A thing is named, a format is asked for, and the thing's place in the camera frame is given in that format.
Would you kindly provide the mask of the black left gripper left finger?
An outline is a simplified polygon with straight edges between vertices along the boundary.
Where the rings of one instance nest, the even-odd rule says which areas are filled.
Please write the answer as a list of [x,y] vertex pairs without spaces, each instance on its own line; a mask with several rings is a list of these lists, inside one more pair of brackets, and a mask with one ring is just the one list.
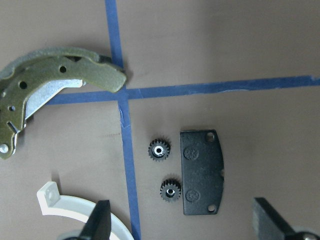
[[95,205],[85,226],[79,234],[80,240],[109,240],[111,236],[111,205],[109,200],[100,200]]

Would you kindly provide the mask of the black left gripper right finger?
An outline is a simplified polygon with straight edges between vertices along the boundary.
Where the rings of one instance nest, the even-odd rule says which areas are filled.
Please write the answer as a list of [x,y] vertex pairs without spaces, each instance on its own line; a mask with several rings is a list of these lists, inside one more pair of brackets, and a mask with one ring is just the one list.
[[264,197],[253,200],[252,225],[258,240],[287,240],[296,234]]

